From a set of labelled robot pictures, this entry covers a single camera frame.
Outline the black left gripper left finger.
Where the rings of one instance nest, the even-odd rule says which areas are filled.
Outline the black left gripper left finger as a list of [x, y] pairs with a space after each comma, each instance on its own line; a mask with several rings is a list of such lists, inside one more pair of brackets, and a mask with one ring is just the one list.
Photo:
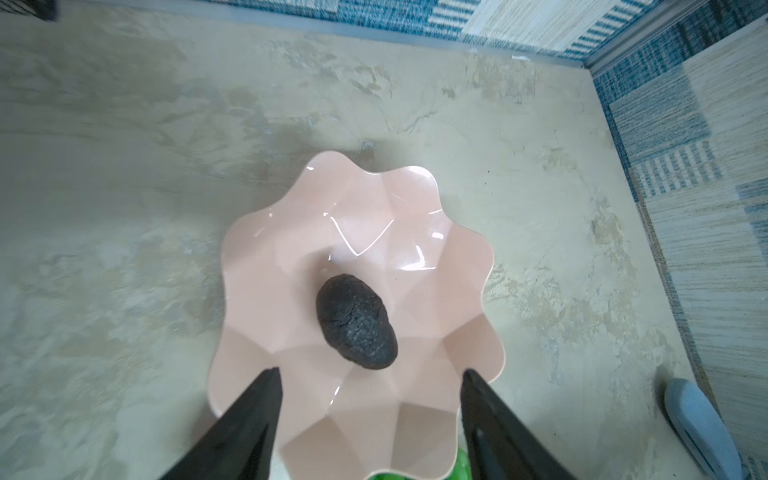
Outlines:
[[267, 479], [283, 389], [280, 370], [266, 369], [171, 467], [165, 479]]

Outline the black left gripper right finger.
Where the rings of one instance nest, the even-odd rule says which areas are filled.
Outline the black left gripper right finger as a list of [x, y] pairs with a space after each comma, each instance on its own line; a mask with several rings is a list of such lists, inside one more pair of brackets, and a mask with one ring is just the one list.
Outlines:
[[474, 479], [575, 479], [474, 369], [463, 373], [460, 401]]

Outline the dark avocado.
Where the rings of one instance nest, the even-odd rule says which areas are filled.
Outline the dark avocado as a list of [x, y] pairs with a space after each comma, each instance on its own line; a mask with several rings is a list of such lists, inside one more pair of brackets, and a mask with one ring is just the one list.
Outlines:
[[351, 274], [329, 278], [315, 301], [324, 338], [344, 359], [383, 370], [397, 359], [398, 341], [381, 297]]

